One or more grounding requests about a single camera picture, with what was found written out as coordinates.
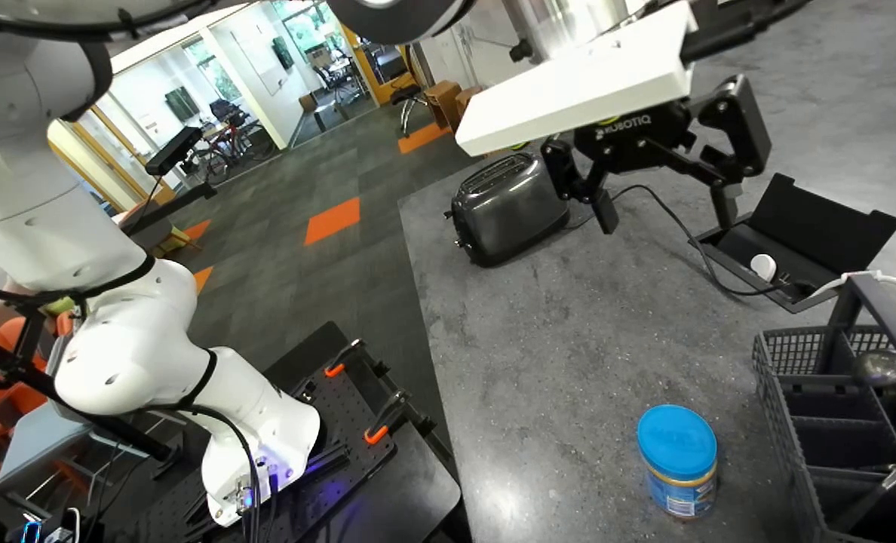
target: wall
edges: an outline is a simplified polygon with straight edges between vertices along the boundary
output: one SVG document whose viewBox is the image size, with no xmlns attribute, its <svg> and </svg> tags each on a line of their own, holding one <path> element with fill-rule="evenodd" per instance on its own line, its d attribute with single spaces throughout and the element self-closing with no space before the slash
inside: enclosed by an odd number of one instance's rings
<svg viewBox="0 0 896 543">
<path fill-rule="evenodd" d="M 221 100 L 221 92 L 210 79 L 204 79 L 204 71 L 180 50 L 180 45 L 159 50 L 153 60 L 173 69 L 173 76 L 187 86 L 198 105 L 198 116 L 210 116 L 208 103 Z"/>
<path fill-rule="evenodd" d="M 278 64 L 272 50 L 274 35 L 280 35 L 280 29 L 268 22 L 262 5 L 251 5 L 202 29 L 202 39 L 213 50 L 216 64 L 240 91 L 244 105 L 258 116 L 272 141 L 286 147 L 302 119 L 299 96 L 312 86 L 299 71 L 299 50 L 291 50 L 296 65 L 289 71 Z"/>
<path fill-rule="evenodd" d="M 627 13 L 642 9 L 649 0 L 627 0 Z M 504 0 L 479 0 L 447 33 L 426 39 L 421 54 L 438 82 L 448 79 L 462 86 L 490 86 L 531 69 L 531 60 L 508 60 L 508 49 L 518 41 L 515 28 L 504 9 Z"/>
<path fill-rule="evenodd" d="M 83 141 L 65 127 L 65 119 L 49 122 L 49 141 L 59 147 L 74 166 L 83 169 L 83 175 L 100 183 L 100 193 L 108 193 L 108 200 L 121 207 L 139 206 L 132 193 L 127 193 L 118 178 L 104 169 L 100 157 L 93 157 Z"/>
<path fill-rule="evenodd" d="M 79 116 L 79 127 L 83 127 L 93 136 L 93 141 L 108 151 L 118 175 L 127 175 L 132 180 L 129 193 L 148 193 L 153 188 L 153 178 L 145 173 L 145 166 L 108 132 L 108 127 L 100 116 L 93 116 L 93 110 Z"/>
<path fill-rule="evenodd" d="M 316 71 L 302 60 L 302 50 L 296 49 L 296 41 L 289 39 L 284 18 L 289 18 L 291 13 L 302 13 L 302 2 L 258 2 L 266 9 L 266 18 L 272 22 L 274 33 L 286 39 L 286 49 L 291 54 L 291 69 L 299 71 L 299 79 L 304 82 L 306 91 L 320 86 Z"/>
<path fill-rule="evenodd" d="M 127 141 L 151 157 L 155 151 L 153 139 L 148 139 L 148 132 L 139 127 L 139 119 L 118 103 L 115 92 L 104 92 L 102 100 L 97 100 L 97 105 L 110 116 L 110 122 L 127 136 Z"/>
<path fill-rule="evenodd" d="M 180 128 L 180 119 L 166 105 L 166 92 L 180 83 L 185 82 L 161 58 L 151 58 L 127 71 L 118 71 L 110 96 L 134 116 L 148 139 L 161 147 Z"/>
<path fill-rule="evenodd" d="M 129 65 L 139 65 L 145 64 L 148 58 L 153 58 L 155 50 L 161 49 L 173 49 L 178 41 L 187 41 L 191 35 L 198 35 L 202 28 L 221 22 L 221 18 L 229 18 L 231 13 L 240 13 L 244 5 L 225 5 L 225 9 L 216 9 L 216 13 L 204 13 L 180 28 L 168 28 L 161 33 L 153 33 L 142 41 L 129 41 L 129 39 L 121 39 L 121 41 L 104 41 L 104 49 L 110 50 L 110 69 L 115 71 L 123 71 Z"/>
</svg>

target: metal rack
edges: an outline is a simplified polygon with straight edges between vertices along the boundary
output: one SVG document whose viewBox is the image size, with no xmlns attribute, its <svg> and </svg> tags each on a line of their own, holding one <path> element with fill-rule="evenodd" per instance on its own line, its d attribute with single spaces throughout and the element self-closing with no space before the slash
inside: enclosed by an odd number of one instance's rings
<svg viewBox="0 0 896 543">
<path fill-rule="evenodd" d="M 896 541 L 896 487 L 849 534 L 830 527 L 896 461 L 896 386 L 853 374 L 853 360 L 871 349 L 896 355 L 896 305 L 874 277 L 849 277 L 826 324 L 754 341 L 761 398 L 791 468 L 800 541 Z"/>
</svg>

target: orange floor marking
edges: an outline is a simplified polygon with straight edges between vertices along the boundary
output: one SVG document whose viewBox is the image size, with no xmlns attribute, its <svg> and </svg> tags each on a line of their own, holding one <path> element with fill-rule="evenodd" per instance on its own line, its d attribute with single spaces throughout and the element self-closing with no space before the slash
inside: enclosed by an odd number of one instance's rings
<svg viewBox="0 0 896 543">
<path fill-rule="evenodd" d="M 358 223 L 358 200 L 345 200 L 339 206 L 331 206 L 312 216 L 306 216 L 306 227 L 304 227 L 304 247 L 306 243 L 320 243 L 323 237 L 331 237 L 349 227 Z"/>
<path fill-rule="evenodd" d="M 210 221 L 198 221 L 192 227 L 185 229 L 187 243 L 197 243 L 204 231 L 208 231 Z"/>
<path fill-rule="evenodd" d="M 413 152 L 413 151 L 443 139 L 447 132 L 453 132 L 453 128 L 432 119 L 421 128 L 399 139 L 399 152 Z"/>
<path fill-rule="evenodd" d="M 197 290 L 198 290 L 198 291 L 208 286 L 210 271 L 213 271 L 213 264 L 204 264 L 204 267 L 197 271 Z"/>
</svg>

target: chair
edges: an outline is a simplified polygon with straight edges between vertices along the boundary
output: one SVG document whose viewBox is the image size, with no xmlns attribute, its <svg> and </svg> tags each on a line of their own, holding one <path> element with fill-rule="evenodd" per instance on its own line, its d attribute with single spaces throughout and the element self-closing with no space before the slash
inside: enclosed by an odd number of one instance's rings
<svg viewBox="0 0 896 543">
<path fill-rule="evenodd" d="M 16 349 L 18 334 L 24 327 L 21 318 L 24 316 L 0 324 L 0 348 Z M 49 374 L 56 372 L 56 360 L 64 355 L 65 341 L 69 341 L 65 334 L 56 336 L 51 344 L 51 355 L 49 360 L 35 355 L 32 365 Z M 121 458 L 123 453 L 145 458 L 139 448 L 93 432 L 83 418 L 65 412 L 56 400 L 41 398 L 39 393 L 32 393 L 24 384 L 12 384 L 10 390 L 4 390 L 4 398 L 12 404 L 12 426 L 7 426 L 7 418 L 0 418 L 0 428 L 7 428 L 7 432 L 0 432 L 0 434 L 7 434 L 7 439 L 0 442 L 0 445 L 7 445 L 0 454 L 0 498 L 16 504 L 18 510 L 49 516 L 49 510 L 32 504 L 32 498 L 41 487 L 49 487 L 54 478 L 69 478 L 73 485 L 79 485 L 79 490 L 86 487 L 86 493 L 90 493 L 90 487 L 97 483 L 108 485 L 102 478 L 102 469 L 115 458 Z M 118 454 L 108 458 L 97 469 L 79 465 L 74 454 L 90 439 L 118 448 Z"/>
<path fill-rule="evenodd" d="M 229 162 L 244 158 L 254 147 L 254 141 L 244 132 L 247 113 L 229 100 L 213 100 L 208 109 L 224 122 L 224 128 L 213 136 L 216 151 Z"/>
<path fill-rule="evenodd" d="M 370 45 L 367 64 L 375 65 L 379 82 L 391 82 L 391 79 L 411 71 L 406 60 L 390 45 Z"/>
<path fill-rule="evenodd" d="M 316 92 L 304 92 L 304 96 L 299 96 L 299 105 L 302 105 L 302 113 L 309 113 L 316 119 L 320 132 L 326 132 L 323 110 L 328 110 L 328 109 L 338 110 L 345 119 L 343 105 L 338 100 L 331 100 L 331 96 L 316 100 Z"/>
<path fill-rule="evenodd" d="M 0 348 L 4 349 L 16 349 L 18 348 L 18 336 L 21 336 L 21 327 L 24 327 L 24 316 L 12 316 L 0 324 Z M 32 365 L 39 372 L 45 372 L 45 360 L 41 355 L 32 355 Z M 45 395 L 39 395 L 35 390 L 24 386 L 24 384 L 12 384 L 7 390 L 0 390 L 0 442 L 10 439 L 12 434 L 12 426 L 35 411 L 39 404 L 45 404 Z"/>
<path fill-rule="evenodd" d="M 331 64 L 331 49 L 326 41 L 304 49 L 304 64 L 312 69 L 326 69 Z"/>
<path fill-rule="evenodd" d="M 416 105 L 428 105 L 426 92 L 420 83 L 406 83 L 391 91 L 390 96 L 391 105 L 399 105 L 399 136 L 411 136 L 411 116 Z"/>
<path fill-rule="evenodd" d="M 338 96 L 343 105 L 364 96 L 355 64 L 345 54 L 333 54 L 333 60 L 328 65 L 312 65 L 312 71 L 320 76 L 320 82 L 328 92 L 349 91 L 345 96 Z"/>
</svg>

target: blue bottle cap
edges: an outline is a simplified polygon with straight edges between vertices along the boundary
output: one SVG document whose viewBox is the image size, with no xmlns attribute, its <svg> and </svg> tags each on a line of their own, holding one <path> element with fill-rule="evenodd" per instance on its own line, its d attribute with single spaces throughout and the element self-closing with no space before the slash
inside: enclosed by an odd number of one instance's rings
<svg viewBox="0 0 896 543">
<path fill-rule="evenodd" d="M 712 426 L 682 404 L 645 411 L 635 422 L 635 445 L 654 469 L 672 478 L 698 478 L 718 461 Z"/>
</svg>

